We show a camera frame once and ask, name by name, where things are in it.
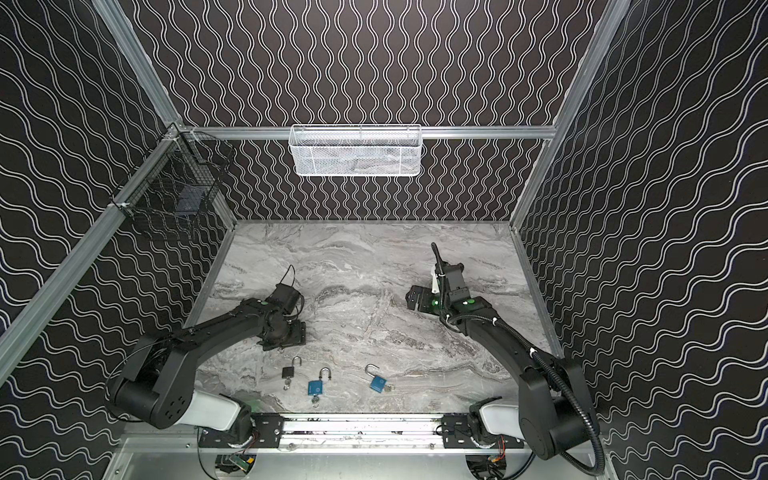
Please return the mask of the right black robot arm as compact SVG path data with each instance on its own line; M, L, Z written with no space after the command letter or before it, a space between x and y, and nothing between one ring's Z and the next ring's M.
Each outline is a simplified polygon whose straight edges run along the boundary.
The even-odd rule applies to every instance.
M533 457L560 456L585 475L604 474L607 457L578 362L556 357L528 340L488 300L471 294L463 264L445 261L437 245L431 249L432 284L410 288L405 296L408 309L432 315L447 330L478 343L517 386L514 405L497 396L470 407L469 437L480 446L500 446L515 438L528 445Z

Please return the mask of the black padlock with key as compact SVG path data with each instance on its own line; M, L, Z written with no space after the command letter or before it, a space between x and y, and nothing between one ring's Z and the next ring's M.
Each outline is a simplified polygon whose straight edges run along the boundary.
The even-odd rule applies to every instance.
M300 356L294 356L291 360L291 364L282 369L281 377L283 379L283 389L289 390L292 384L292 380L296 373L296 366L301 366L303 359Z

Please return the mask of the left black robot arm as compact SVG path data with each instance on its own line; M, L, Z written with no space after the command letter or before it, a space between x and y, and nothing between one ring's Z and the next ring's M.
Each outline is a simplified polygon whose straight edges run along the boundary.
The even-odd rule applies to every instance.
M303 306L296 288L278 283L265 299L248 298L198 325L147 335L107 381L106 402L158 429L181 423L193 410L197 369L209 358L253 337L265 351L305 344Z

